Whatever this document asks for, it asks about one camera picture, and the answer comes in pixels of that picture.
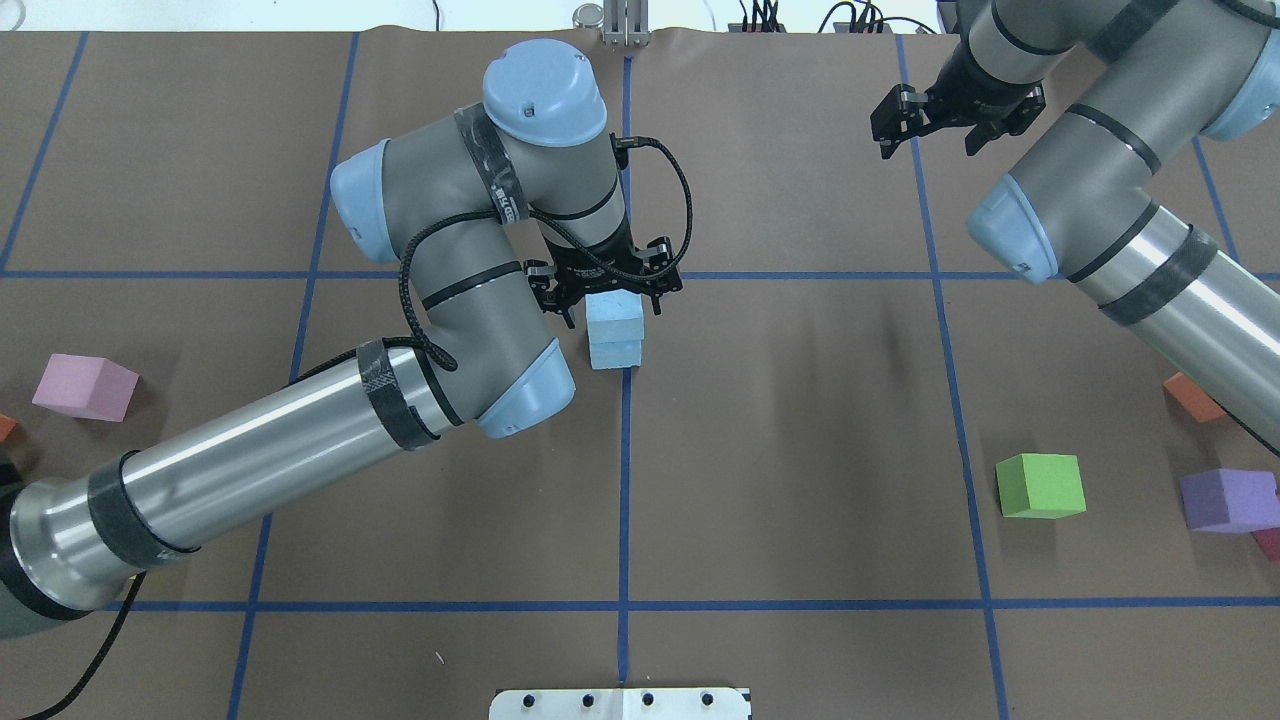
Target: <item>white bracket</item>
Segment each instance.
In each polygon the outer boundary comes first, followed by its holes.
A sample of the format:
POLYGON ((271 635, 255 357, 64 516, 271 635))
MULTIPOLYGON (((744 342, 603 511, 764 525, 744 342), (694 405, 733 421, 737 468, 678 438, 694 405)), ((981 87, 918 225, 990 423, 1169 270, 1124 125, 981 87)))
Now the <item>white bracket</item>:
POLYGON ((649 45, 649 0, 604 0, 600 40, 605 45, 649 45))
POLYGON ((751 691, 653 688, 504 691, 489 720, 751 720, 751 691))

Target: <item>green cube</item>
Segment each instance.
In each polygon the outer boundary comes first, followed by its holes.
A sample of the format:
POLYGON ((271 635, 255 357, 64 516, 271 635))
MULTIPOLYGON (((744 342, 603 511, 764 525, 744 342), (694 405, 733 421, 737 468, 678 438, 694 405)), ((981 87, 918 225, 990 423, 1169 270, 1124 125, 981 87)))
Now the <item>green cube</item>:
POLYGON ((996 465, 1005 518, 1066 518, 1084 512, 1080 464, 1074 455, 1024 452, 996 465))

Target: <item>light blue plastic cap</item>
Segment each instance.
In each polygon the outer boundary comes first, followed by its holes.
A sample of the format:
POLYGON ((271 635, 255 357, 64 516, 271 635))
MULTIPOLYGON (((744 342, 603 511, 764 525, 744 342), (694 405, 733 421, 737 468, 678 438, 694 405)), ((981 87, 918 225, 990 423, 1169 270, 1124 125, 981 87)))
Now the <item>light blue plastic cap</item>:
POLYGON ((1021 186, 1007 173, 969 215, 969 234, 1032 284, 1057 274, 1057 255, 1044 225, 1021 186))
POLYGON ((476 424, 492 438, 513 436, 559 413, 573 400, 573 375, 564 363, 559 341, 543 350, 520 379, 502 393, 476 424))
POLYGON ((489 64, 484 109, 507 135, 545 147, 582 145, 608 119, 586 55, 547 38, 512 45, 489 64))
MULTIPOLYGON (((1280 6, 1271 4, 1280 17, 1280 6)), ((1258 61, 1222 114, 1202 131, 1213 140, 1235 140, 1258 127, 1280 106, 1280 31, 1272 29, 1258 61)))
POLYGON ((374 263, 394 263, 396 250, 383 210, 383 150, 387 140, 356 152, 333 169, 329 193, 342 224, 360 251, 374 263))

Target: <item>magenta cube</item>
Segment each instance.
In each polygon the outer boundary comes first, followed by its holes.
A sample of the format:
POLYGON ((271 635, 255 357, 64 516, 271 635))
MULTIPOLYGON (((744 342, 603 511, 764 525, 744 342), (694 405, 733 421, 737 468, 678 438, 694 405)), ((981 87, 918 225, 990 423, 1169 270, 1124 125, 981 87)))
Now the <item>magenta cube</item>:
POLYGON ((137 373, 105 357, 54 354, 31 402, 72 418, 119 423, 137 384, 137 373))
POLYGON ((1267 471, 1210 470, 1183 478, 1187 527, 1202 533, 1280 528, 1276 478, 1267 471))
POLYGON ((1258 547, 1262 548, 1262 555, 1266 555, 1267 560, 1280 562, 1280 528, 1257 530, 1253 533, 1253 539, 1258 541, 1258 547))

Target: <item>white background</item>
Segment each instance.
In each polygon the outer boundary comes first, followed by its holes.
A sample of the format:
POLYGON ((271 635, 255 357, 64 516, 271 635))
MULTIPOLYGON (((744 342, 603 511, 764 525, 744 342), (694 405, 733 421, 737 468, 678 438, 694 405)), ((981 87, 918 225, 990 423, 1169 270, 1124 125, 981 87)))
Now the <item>white background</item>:
MULTIPOLYGON (((435 26, 430 0, 0 0, 0 29, 17 22, 19 1, 26 6, 20 29, 27 31, 356 31, 381 24, 417 29, 435 26)), ((573 9, 584 0, 436 1, 445 31, 543 31, 571 27, 573 9)), ((833 1, 781 0, 778 20, 788 32, 815 32, 833 1)), ((886 15, 906 15, 937 29, 933 0, 876 4, 886 15)), ((719 32, 742 19, 737 0, 650 0, 649 27, 709 31, 713 13, 719 32)), ((847 8, 832 17, 832 20, 847 19, 847 8)), ((891 24, 899 32, 914 29, 910 23, 891 24)))

